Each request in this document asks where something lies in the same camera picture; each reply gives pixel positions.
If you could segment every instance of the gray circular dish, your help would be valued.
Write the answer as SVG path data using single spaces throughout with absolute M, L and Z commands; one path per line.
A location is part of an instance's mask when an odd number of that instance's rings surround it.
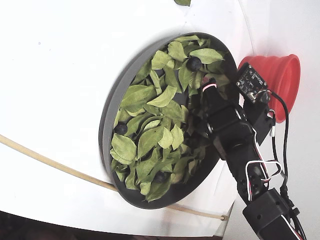
M 130 204 L 142 208 L 142 209 L 159 209 L 164 208 L 168 205 L 174 204 L 179 200 L 185 198 L 189 195 L 196 187 L 198 187 L 202 181 L 209 175 L 212 169 L 215 167 L 219 160 L 219 156 L 217 151 L 213 146 L 209 146 L 205 150 L 205 158 L 201 162 L 201 166 L 195 172 L 194 176 L 192 176 L 187 183 L 178 183 L 172 184 L 167 193 L 162 196 L 160 199 L 147 202 L 145 201 L 145 197 L 140 194 L 138 190 L 127 189 L 124 182 L 121 182 L 115 172 L 111 171 L 111 160 L 112 157 L 110 155 L 111 149 L 111 140 L 113 136 L 113 125 L 115 121 L 115 117 L 120 105 L 120 102 L 129 87 L 130 83 L 136 76 L 136 73 L 142 67 L 142 65 L 150 59 L 151 56 L 155 54 L 155 52 L 161 48 L 163 48 L 166 44 L 173 41 L 176 38 L 182 36 L 189 35 L 197 35 L 201 38 L 207 38 L 211 40 L 210 48 L 215 49 L 217 51 L 225 52 L 224 56 L 224 74 L 230 79 L 231 82 L 235 81 L 235 77 L 237 74 L 237 66 L 234 58 L 232 57 L 228 48 L 217 38 L 212 35 L 201 33 L 201 32 L 191 32 L 183 35 L 178 35 L 174 37 L 167 37 L 158 42 L 151 44 L 146 47 L 139 55 L 137 55 L 122 71 L 120 76 L 115 81 L 112 89 L 110 90 L 110 94 L 107 97 L 101 120 L 99 126 L 99 150 L 100 156 L 105 167 L 107 174 L 111 177 L 114 186 L 118 189 L 120 195 Z M 226 94 L 228 99 L 231 101 L 238 102 L 239 94 L 233 88 L 232 84 L 229 84 L 227 87 Z

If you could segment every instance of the green leaf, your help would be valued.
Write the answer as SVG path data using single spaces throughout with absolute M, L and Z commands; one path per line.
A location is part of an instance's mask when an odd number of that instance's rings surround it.
M 163 137 L 164 127 L 158 126 L 142 133 L 138 142 L 137 158 L 141 158 L 147 154 Z
M 141 108 L 140 110 L 136 111 L 136 112 L 130 112 L 128 110 L 126 110 L 126 112 L 131 116 L 131 117 L 136 117 L 140 114 L 143 114 L 146 110 Z
M 174 61 L 174 68 L 173 70 L 179 70 L 182 66 L 183 62 L 182 61 L 178 61 L 178 60 L 175 60 Z
M 200 38 L 200 39 L 198 40 L 199 46 L 202 46 L 206 41 L 207 41 L 207 39 L 205 39 L 205 38 Z
M 193 89 L 200 88 L 203 78 L 204 78 L 204 73 L 201 71 L 198 71 L 195 75 L 195 78 L 189 83 L 189 86 Z
M 172 124 L 177 125 L 178 128 L 181 128 L 181 121 L 180 120 L 172 119 Z
M 175 41 L 177 42 L 197 41 L 197 40 L 199 40 L 199 37 L 197 35 L 181 36 L 175 39 Z
M 126 90 L 120 107 L 135 113 L 142 109 L 144 105 L 157 95 L 155 86 L 133 85 Z
M 163 67 L 163 70 L 165 72 L 165 80 L 164 80 L 165 84 L 167 84 L 173 88 L 176 88 L 176 92 L 181 94 L 182 93 L 181 87 L 177 81 L 174 70 L 167 67 L 167 66 Z
M 120 114 L 121 114 L 120 109 L 118 109 L 113 122 L 113 128 L 115 128 L 118 125 Z
M 121 182 L 123 182 L 123 181 L 125 180 L 125 177 L 126 177 L 126 175 L 127 175 L 126 172 L 123 172 L 123 171 L 121 171 L 120 169 L 116 169 L 116 170 L 115 170 L 115 173 L 116 173 L 116 175 L 118 176 L 118 178 L 119 178 L 119 180 L 120 180 Z
M 152 64 L 152 69 L 163 69 L 165 65 L 171 60 L 171 56 L 168 55 L 167 53 L 163 51 L 156 51 L 151 64 Z
M 186 132 L 191 136 L 195 131 L 194 127 L 194 117 L 190 116 L 188 118 L 188 128 L 186 129 Z
M 184 52 L 184 47 L 179 41 L 172 41 L 168 45 L 168 54 L 175 60 L 183 62 L 187 56 Z
M 159 82 L 160 82 L 160 87 L 161 89 L 165 89 L 166 88 L 166 83 L 165 83 L 165 74 L 163 74 L 161 77 L 159 77 Z
M 138 182 L 141 182 L 146 176 L 151 172 L 151 170 L 155 167 L 158 162 L 158 154 L 157 149 L 154 148 L 152 151 L 152 155 L 147 160 L 141 161 L 136 166 L 136 173 L 138 176 Z
M 224 74 L 208 73 L 204 77 L 208 79 L 214 78 L 216 80 L 216 86 L 218 88 L 230 83 L 230 80 Z
M 147 195 L 150 192 L 151 182 L 140 183 L 140 193 L 142 195 Z
M 179 72 L 178 72 L 178 78 L 179 78 L 179 81 L 180 81 L 180 84 L 182 86 L 182 89 L 183 91 L 186 90 L 186 88 L 188 87 L 188 84 L 193 81 L 196 77 L 196 73 L 195 72 L 192 72 L 190 71 L 188 68 L 187 68 L 187 61 L 185 61 L 181 68 L 179 69 Z
M 155 70 L 151 70 L 150 77 L 153 82 L 153 85 L 155 86 L 155 91 L 157 95 L 160 95 L 162 93 L 161 87 L 160 87 L 160 80 L 158 77 L 158 74 Z
M 186 108 L 184 105 L 181 105 L 181 116 L 182 116 L 181 121 L 182 121 L 183 123 L 186 123 L 186 122 L 187 122 L 187 120 L 188 120 L 188 115 L 189 115 L 189 110 L 188 110 L 188 108 Z
M 188 56 L 190 52 L 192 52 L 194 50 L 198 50 L 198 49 L 200 49 L 200 46 L 188 45 L 183 49 L 183 51 L 184 51 L 184 54 Z
M 190 147 L 188 147 L 183 143 L 180 145 L 180 148 L 181 148 L 181 154 L 189 153 L 191 151 Z
M 158 142 L 158 144 L 163 148 L 163 149 L 167 149 L 170 147 L 170 145 L 172 144 L 172 142 L 174 141 L 174 138 L 171 134 L 171 132 L 165 127 L 163 129 L 163 137 L 161 138 L 161 140 Z
M 161 123 L 161 126 L 167 128 L 168 130 L 171 129 L 171 119 L 168 118 L 168 117 L 164 117 L 162 119 L 162 123 Z
M 129 137 L 115 133 L 113 134 L 111 145 L 116 154 L 124 160 L 132 161 L 136 157 L 137 147 Z
M 188 172 L 191 176 L 193 176 L 195 174 L 196 168 L 197 168 L 197 164 L 198 164 L 199 160 L 193 160 L 191 162 L 189 162 L 188 164 Z
M 144 109 L 152 115 L 155 115 L 155 116 L 160 115 L 160 110 L 157 106 L 152 106 L 152 105 L 146 104 L 146 105 L 144 105 Z
M 145 121 L 146 119 L 148 119 L 149 117 L 151 117 L 151 114 L 146 112 L 145 114 L 142 114 L 142 115 L 139 115 L 139 116 L 136 116 L 136 117 L 133 117 L 132 119 L 130 119 L 130 121 L 126 124 L 128 130 L 127 130 L 125 136 L 127 137 L 127 136 L 135 133 L 138 130 L 141 123 L 143 121 Z
M 172 149 L 170 147 L 163 149 L 163 151 L 162 151 L 162 160 L 163 161 L 165 161 L 167 159 L 167 157 L 168 157 L 169 153 L 171 152 L 171 150 Z
M 121 164 L 124 164 L 124 165 L 129 165 L 132 163 L 133 160 L 125 160 L 123 158 L 121 158 L 116 152 L 115 150 L 112 148 L 110 150 L 110 155 L 113 157 L 114 160 L 118 161 L 119 163 Z
M 163 108 L 169 104 L 171 99 L 174 98 L 176 92 L 177 92 L 176 87 L 167 86 L 166 89 L 163 91 L 163 93 L 160 96 L 147 102 L 146 104 L 153 105 L 153 106 L 156 106 L 159 108 Z
M 192 95 L 198 94 L 198 90 L 188 86 L 188 94 L 189 94 L 189 98 L 190 98 Z
M 176 103 L 174 100 L 171 100 L 167 106 L 160 108 L 160 112 L 170 119 L 175 119 L 179 121 L 181 121 L 183 117 L 180 105 Z
M 170 177 L 168 177 L 168 179 L 163 183 L 157 183 L 157 182 L 151 183 L 150 191 L 145 196 L 145 200 L 147 200 L 148 202 L 151 202 L 161 198 L 169 190 L 170 185 L 171 185 Z
M 116 168 L 120 165 L 120 162 L 112 158 L 111 160 L 111 171 L 116 170 Z
M 183 177 L 184 177 L 184 172 L 172 173 L 170 175 L 171 183 L 172 184 L 177 184 L 182 180 Z
M 154 121 L 151 121 L 149 122 L 143 129 L 143 133 L 149 129 L 154 129 L 155 127 L 157 127 L 159 125 L 161 121 L 160 120 L 154 120 Z
M 130 174 L 125 179 L 125 186 L 127 189 L 136 190 L 137 187 L 135 186 L 136 180 L 136 167 L 131 164 L 130 166 Z
M 173 129 L 171 130 L 171 134 L 173 136 L 172 148 L 176 150 L 180 144 L 184 141 L 184 134 L 182 130 L 175 124 Z
M 131 119 L 131 116 L 123 108 L 119 108 L 118 122 L 127 123 Z
M 222 60 L 214 61 L 213 63 L 206 65 L 206 67 L 213 74 L 222 74 L 224 71 L 221 67 L 221 63 L 222 63 Z
M 191 160 L 193 156 L 184 156 L 179 159 L 179 161 L 174 165 L 173 173 L 184 173 L 188 161 Z
M 174 67 L 175 67 L 175 60 L 174 60 L 174 59 L 171 59 L 170 61 L 168 61 L 168 63 L 166 64 L 166 66 L 167 66 L 168 68 L 174 69 Z
M 145 127 L 146 127 L 146 125 L 147 125 L 148 123 L 150 123 L 150 122 L 152 122 L 152 121 L 154 121 L 154 120 L 161 120 L 163 117 L 164 117 L 164 116 L 151 116 L 151 117 L 147 118 L 147 119 L 143 122 L 143 124 L 141 125 L 141 128 L 140 128 L 140 131 L 139 131 L 138 135 L 140 135 L 140 134 L 143 132 L 143 130 L 145 129 Z
M 167 165 L 165 165 L 163 168 L 161 168 L 162 172 L 167 172 L 167 173 L 172 173 L 173 169 L 172 169 L 172 164 L 168 163 Z
M 145 79 L 149 75 L 150 71 L 151 71 L 151 61 L 148 60 L 142 65 L 140 70 L 137 72 L 131 85 L 136 85 L 140 83 L 143 79 Z
M 212 48 L 194 50 L 190 52 L 190 56 L 199 58 L 203 64 L 211 64 L 224 59 L 220 53 Z

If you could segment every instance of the white wire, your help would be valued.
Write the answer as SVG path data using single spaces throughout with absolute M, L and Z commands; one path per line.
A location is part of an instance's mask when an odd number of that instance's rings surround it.
M 257 132 L 254 128 L 252 128 L 252 130 L 254 131 L 254 147 L 255 147 L 255 150 L 256 152 L 258 153 L 259 155 L 259 158 L 260 160 L 264 161 L 264 158 L 262 157 L 260 151 L 259 151 L 259 148 L 258 148 L 258 142 L 257 142 Z M 269 173 L 268 173 L 268 168 L 267 166 L 265 166 L 265 169 L 262 167 L 262 164 L 261 165 L 261 169 L 262 169 L 262 172 L 263 172 L 263 175 L 264 175 L 264 179 L 268 178 L 269 177 Z
M 249 166 L 249 164 L 258 164 L 258 163 L 263 163 L 263 164 L 277 164 L 277 165 L 280 166 L 281 171 L 282 171 L 282 166 L 281 166 L 281 164 L 280 164 L 278 161 L 276 161 L 276 160 L 273 160 L 273 161 L 263 161 L 263 160 L 252 160 L 252 161 L 248 161 L 248 162 L 246 163 L 246 165 L 245 165 L 245 177 L 246 177 L 246 188 L 247 188 L 248 200 L 249 200 L 249 201 L 252 201 L 252 194 L 251 194 L 251 185 L 250 185 L 250 182 L 249 182 L 248 166 Z M 266 180 L 266 181 L 269 181 L 271 178 L 279 175 L 279 174 L 281 173 L 281 171 L 278 172 L 278 173 L 275 174 L 275 175 L 272 175 L 271 177 L 269 177 L 269 178 L 267 178 L 267 179 L 265 179 L 265 180 Z
M 293 227 L 290 225 L 290 223 L 287 221 L 287 219 L 283 215 L 281 215 L 281 217 L 284 219 L 285 223 L 288 225 L 288 227 L 290 228 L 291 232 L 295 235 L 296 239 L 301 240 L 301 238 L 298 236 L 298 234 L 293 229 Z

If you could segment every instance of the blueberry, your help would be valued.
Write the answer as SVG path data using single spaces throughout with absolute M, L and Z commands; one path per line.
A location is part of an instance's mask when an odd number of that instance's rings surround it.
M 201 60 L 196 56 L 192 56 L 186 63 L 186 67 L 192 72 L 199 71 L 202 67 Z
M 158 171 L 155 176 L 153 181 L 155 181 L 158 184 L 163 183 L 167 178 L 167 173 L 166 172 L 162 172 L 162 171 Z
M 127 124 L 125 124 L 124 122 L 118 122 L 118 125 L 115 126 L 114 128 L 114 132 L 116 134 L 120 134 L 120 135 L 124 135 L 128 132 L 128 127 Z

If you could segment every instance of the bundle of wires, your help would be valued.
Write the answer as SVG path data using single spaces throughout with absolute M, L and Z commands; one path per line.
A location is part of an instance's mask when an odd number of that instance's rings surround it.
M 250 164 L 250 162 L 264 162 L 264 163 L 278 163 L 277 167 L 278 167 L 278 171 L 273 174 L 271 177 L 268 176 L 268 171 L 266 171 L 266 176 L 267 179 L 264 180 L 270 180 L 273 176 L 275 176 L 276 174 L 281 173 L 283 176 L 283 182 L 282 185 L 280 187 L 280 195 L 281 197 L 286 201 L 286 203 L 288 204 L 288 206 L 290 207 L 289 210 L 289 218 L 292 219 L 293 224 L 294 224 L 294 229 L 292 228 L 292 226 L 289 224 L 289 222 L 287 221 L 287 219 L 283 217 L 283 219 L 286 221 L 286 223 L 288 224 L 288 226 L 290 226 L 292 232 L 297 236 L 297 239 L 301 239 L 301 240 L 307 240 L 307 237 L 305 235 L 305 232 L 301 226 L 301 223 L 297 217 L 297 214 L 294 212 L 293 207 L 294 204 L 292 203 L 292 201 L 289 199 L 288 196 L 288 187 L 287 187 L 287 182 L 288 182 L 288 164 L 287 164 L 287 141 L 288 141 L 288 131 L 289 131 L 289 111 L 287 108 L 287 105 L 285 103 L 285 101 L 279 96 L 277 95 L 275 92 L 271 91 L 271 90 L 262 90 L 260 91 L 258 94 L 262 93 L 262 92 L 268 92 L 270 93 L 273 97 L 275 97 L 283 106 L 284 109 L 284 113 L 285 113 L 285 130 L 284 130 L 284 139 L 283 139 L 283 167 L 284 167 L 284 173 L 282 172 L 282 167 L 279 164 L 279 160 L 278 160 L 278 155 L 277 155 L 277 149 L 276 149 L 276 136 L 275 136 L 275 125 L 276 125 L 276 113 L 274 110 L 270 110 L 270 112 L 272 112 L 272 122 L 273 122 L 273 126 L 271 129 L 271 137 L 272 137 L 272 151 L 273 151 L 273 157 L 274 160 L 271 161 L 263 161 L 263 159 L 261 161 L 249 161 L 247 163 L 246 166 L 246 170 L 248 165 Z

